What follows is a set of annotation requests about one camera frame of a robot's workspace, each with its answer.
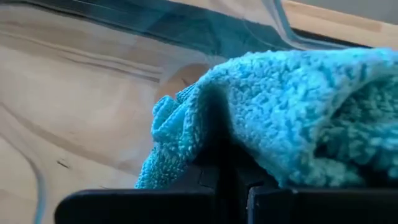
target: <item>wooden surface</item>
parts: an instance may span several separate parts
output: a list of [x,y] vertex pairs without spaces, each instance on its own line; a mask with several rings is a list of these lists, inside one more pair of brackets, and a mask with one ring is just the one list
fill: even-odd
[[[178,1],[269,20],[260,1]],[[397,47],[394,25],[284,6],[299,29]],[[223,60],[38,9],[1,6],[0,223],[32,223],[38,191],[32,168],[46,176],[49,210],[76,190],[131,188],[152,147],[154,101]],[[45,223],[52,223],[47,215]]]

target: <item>glass surface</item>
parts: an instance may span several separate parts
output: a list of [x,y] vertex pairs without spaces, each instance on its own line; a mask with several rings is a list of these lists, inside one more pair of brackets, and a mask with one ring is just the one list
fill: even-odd
[[133,188],[152,149],[154,103],[210,67],[249,51],[354,45],[296,36],[281,9],[0,0],[0,223],[53,223],[70,193]]

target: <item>light wood countertop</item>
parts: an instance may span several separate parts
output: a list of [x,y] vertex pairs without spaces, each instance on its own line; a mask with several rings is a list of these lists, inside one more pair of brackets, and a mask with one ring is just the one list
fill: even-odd
[[[267,19],[258,0],[173,1]],[[396,25],[284,7],[294,28],[398,49]],[[155,99],[226,60],[27,6],[0,6],[0,58],[0,223],[33,221],[37,183],[23,155],[48,177],[50,209],[77,190],[134,186],[152,147]]]

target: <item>microfiber cloth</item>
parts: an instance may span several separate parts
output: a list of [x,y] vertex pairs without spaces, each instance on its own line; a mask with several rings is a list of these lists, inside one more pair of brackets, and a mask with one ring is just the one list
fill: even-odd
[[[389,49],[232,58],[154,106],[154,148],[136,188],[161,189],[178,178],[220,125],[211,113],[225,116],[231,139],[281,187],[362,185],[361,166],[398,179],[397,75],[398,53]],[[210,102],[224,109],[212,111]]]

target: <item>textured fabric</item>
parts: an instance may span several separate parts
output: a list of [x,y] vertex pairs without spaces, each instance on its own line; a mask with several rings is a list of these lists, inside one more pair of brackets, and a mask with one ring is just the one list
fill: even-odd
[[[246,54],[209,70],[153,110],[155,146],[139,189],[167,187],[203,147],[224,104],[231,137],[280,186],[363,184],[368,165],[398,178],[398,53],[388,49]],[[322,146],[321,155],[315,155]]]

